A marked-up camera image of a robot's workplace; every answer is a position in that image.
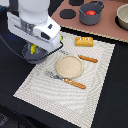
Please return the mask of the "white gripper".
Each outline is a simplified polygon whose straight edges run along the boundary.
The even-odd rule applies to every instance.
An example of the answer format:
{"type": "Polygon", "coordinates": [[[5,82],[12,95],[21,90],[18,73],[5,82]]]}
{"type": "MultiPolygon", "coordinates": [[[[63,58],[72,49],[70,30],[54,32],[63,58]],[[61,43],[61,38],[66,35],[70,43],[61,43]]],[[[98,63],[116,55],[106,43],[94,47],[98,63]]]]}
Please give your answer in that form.
{"type": "Polygon", "coordinates": [[[11,12],[7,13],[7,17],[8,29],[11,33],[49,52],[59,46],[61,27],[51,17],[48,17],[44,24],[36,26],[24,24],[18,16],[11,12]]]}

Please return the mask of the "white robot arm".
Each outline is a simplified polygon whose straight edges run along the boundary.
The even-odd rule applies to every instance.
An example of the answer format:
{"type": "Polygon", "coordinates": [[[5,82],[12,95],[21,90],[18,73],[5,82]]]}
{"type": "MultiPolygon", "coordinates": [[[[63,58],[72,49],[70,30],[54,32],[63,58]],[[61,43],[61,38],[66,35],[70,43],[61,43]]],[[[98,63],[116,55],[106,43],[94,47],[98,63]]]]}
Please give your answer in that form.
{"type": "Polygon", "coordinates": [[[18,0],[19,15],[7,13],[8,29],[40,48],[55,50],[61,27],[48,15],[49,5],[50,0],[18,0]]]}

